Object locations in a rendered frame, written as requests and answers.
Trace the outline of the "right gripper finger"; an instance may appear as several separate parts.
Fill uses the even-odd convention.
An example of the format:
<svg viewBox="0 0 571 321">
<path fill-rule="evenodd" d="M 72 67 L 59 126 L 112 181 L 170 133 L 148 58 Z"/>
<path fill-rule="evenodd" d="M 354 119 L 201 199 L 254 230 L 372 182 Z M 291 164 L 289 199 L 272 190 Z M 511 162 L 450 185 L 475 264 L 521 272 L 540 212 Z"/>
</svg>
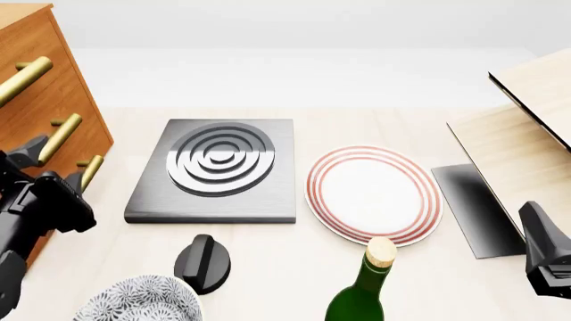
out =
<svg viewBox="0 0 571 321">
<path fill-rule="evenodd" d="M 525 235 L 526 266 L 570 266 L 571 238 L 565 235 L 537 202 L 518 211 Z"/>
</svg>

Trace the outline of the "flat black stove plate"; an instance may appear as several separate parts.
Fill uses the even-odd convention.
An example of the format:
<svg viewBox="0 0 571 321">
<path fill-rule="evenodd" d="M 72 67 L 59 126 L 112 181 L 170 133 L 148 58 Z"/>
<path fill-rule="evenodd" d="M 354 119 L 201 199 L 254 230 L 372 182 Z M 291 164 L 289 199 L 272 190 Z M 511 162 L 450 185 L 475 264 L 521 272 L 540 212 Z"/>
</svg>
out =
<svg viewBox="0 0 571 321">
<path fill-rule="evenodd" d="M 129 224 L 293 224 L 293 121 L 170 119 L 124 219 Z"/>
</svg>

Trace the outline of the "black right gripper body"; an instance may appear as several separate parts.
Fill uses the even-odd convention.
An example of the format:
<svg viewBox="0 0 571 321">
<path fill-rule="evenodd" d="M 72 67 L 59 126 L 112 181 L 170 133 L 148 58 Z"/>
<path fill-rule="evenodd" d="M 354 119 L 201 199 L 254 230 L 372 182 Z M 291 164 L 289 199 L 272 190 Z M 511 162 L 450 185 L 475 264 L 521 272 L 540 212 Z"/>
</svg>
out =
<svg viewBox="0 0 571 321">
<path fill-rule="evenodd" d="M 571 261 L 542 265 L 526 259 L 525 272 L 538 296 L 571 297 Z"/>
</svg>

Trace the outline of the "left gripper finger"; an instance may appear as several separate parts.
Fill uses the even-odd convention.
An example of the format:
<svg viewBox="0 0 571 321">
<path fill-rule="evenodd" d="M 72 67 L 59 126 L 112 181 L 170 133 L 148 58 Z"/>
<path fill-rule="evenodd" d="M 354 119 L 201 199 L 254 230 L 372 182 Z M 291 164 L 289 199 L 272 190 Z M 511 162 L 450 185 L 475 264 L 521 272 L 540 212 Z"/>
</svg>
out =
<svg viewBox="0 0 571 321">
<path fill-rule="evenodd" d="M 78 170 L 75 173 L 69 174 L 65 178 L 67 184 L 76 194 L 83 194 L 82 178 L 84 176 L 84 173 L 85 173 L 84 170 Z"/>
<path fill-rule="evenodd" d="M 7 153 L 7 159 L 16 168 L 40 168 L 39 154 L 46 146 L 48 136 L 37 136 Z"/>
</svg>

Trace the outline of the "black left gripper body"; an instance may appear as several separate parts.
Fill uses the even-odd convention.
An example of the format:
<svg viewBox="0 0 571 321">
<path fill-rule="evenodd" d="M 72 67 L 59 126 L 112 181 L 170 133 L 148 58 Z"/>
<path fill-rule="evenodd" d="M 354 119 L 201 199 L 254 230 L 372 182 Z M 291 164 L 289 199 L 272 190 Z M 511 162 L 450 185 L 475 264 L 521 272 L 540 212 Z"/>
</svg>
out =
<svg viewBox="0 0 571 321">
<path fill-rule="evenodd" d="M 18 216 L 40 216 L 43 186 L 18 170 L 0 150 L 0 212 Z"/>
</svg>

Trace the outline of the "pale wood rack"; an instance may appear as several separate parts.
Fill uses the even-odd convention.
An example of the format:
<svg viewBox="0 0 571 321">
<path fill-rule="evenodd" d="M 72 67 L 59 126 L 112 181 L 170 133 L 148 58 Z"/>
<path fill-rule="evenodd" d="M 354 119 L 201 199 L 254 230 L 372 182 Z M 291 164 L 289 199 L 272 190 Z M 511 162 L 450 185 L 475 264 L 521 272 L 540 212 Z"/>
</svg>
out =
<svg viewBox="0 0 571 321">
<path fill-rule="evenodd" d="M 514 226 L 534 201 L 571 237 L 571 48 L 488 77 L 510 103 L 448 128 Z"/>
</svg>

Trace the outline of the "round black knob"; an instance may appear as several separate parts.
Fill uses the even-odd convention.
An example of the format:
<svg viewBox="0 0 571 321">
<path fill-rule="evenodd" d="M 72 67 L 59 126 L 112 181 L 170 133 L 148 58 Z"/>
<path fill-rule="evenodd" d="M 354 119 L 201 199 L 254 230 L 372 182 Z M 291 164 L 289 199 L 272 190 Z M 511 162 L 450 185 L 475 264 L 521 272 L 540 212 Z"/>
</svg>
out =
<svg viewBox="0 0 571 321">
<path fill-rule="evenodd" d="M 228 279 L 231 259 L 227 249 L 211 235 L 197 235 L 176 258 L 174 276 L 198 295 L 218 290 Z"/>
</svg>

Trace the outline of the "green bottle with cork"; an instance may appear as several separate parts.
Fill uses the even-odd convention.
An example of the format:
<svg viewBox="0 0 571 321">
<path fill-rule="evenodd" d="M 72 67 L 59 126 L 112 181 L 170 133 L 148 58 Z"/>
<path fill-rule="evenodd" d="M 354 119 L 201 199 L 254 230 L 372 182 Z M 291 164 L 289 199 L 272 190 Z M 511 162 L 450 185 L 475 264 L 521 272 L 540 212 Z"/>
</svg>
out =
<svg viewBox="0 0 571 321">
<path fill-rule="evenodd" d="M 396 254 L 397 248 L 388 238 L 371 238 L 355 283 L 332 299 L 325 321 L 385 321 L 379 298 Z"/>
</svg>

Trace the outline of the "patterned black and white bowl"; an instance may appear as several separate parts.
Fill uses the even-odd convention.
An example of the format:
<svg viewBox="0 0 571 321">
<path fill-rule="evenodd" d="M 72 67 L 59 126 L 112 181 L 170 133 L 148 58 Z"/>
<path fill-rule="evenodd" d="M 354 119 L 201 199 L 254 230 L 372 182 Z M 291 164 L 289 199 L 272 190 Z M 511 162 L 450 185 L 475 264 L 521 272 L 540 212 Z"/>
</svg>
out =
<svg viewBox="0 0 571 321">
<path fill-rule="evenodd" d="M 141 275 L 99 292 L 73 321 L 205 321 L 195 291 L 171 276 Z"/>
</svg>

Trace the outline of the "wooden cabinet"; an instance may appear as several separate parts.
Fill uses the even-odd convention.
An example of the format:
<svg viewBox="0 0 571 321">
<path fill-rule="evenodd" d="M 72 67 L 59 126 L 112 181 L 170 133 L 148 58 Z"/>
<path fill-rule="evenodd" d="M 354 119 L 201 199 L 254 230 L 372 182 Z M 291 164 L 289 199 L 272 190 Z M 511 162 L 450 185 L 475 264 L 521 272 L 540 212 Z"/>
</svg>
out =
<svg viewBox="0 0 571 321">
<path fill-rule="evenodd" d="M 46 18 L 48 18 L 52 22 L 57 36 L 60 38 L 66 50 L 66 53 L 69 55 L 70 60 L 72 62 L 72 66 L 79 77 L 80 84 L 85 88 L 85 93 L 87 95 L 87 98 L 89 98 L 89 100 L 92 102 L 95 111 L 100 117 L 101 122 L 103 122 L 103 124 L 105 125 L 103 117 L 100 114 L 100 111 L 97 109 L 94 98 L 92 97 L 90 91 L 88 90 L 87 84 L 79 71 L 79 67 L 75 62 L 72 53 L 70 52 L 70 48 L 68 47 L 67 42 L 65 41 L 64 36 L 62 35 L 62 32 L 59 29 L 59 26 L 57 25 L 57 22 L 55 20 L 55 17 L 53 16 L 51 9 L 52 7 L 50 4 L 0 4 L 0 31 L 3 31 L 3 29 L 8 29 L 11 26 L 19 26 L 20 23 L 22 22 L 30 21 L 30 19 L 32 18 L 37 18 L 41 15 L 45 15 Z M 108 136 L 112 139 L 112 136 L 109 133 L 107 127 L 106 127 L 106 133 L 108 133 Z M 48 239 L 48 237 L 50 237 L 50 235 L 53 233 L 54 230 L 47 232 L 47 234 L 42 237 L 39 237 L 33 251 L 31 252 L 29 258 L 26 261 L 28 267 L 30 267 L 33 261 L 36 260 L 38 254 L 40 253 L 42 248 L 44 248 L 46 240 Z"/>
</svg>

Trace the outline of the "white plate with red rings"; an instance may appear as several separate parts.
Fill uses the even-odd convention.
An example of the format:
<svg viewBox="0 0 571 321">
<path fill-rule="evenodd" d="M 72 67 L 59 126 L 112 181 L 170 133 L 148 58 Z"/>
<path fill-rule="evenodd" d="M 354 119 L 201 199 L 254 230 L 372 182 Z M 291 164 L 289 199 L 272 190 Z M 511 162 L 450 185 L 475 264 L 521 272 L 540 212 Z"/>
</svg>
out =
<svg viewBox="0 0 571 321">
<path fill-rule="evenodd" d="M 359 244 L 383 236 L 399 247 L 412 245 L 443 217 L 434 177 L 405 154 L 379 146 L 345 146 L 319 157 L 304 194 L 321 224 Z"/>
</svg>

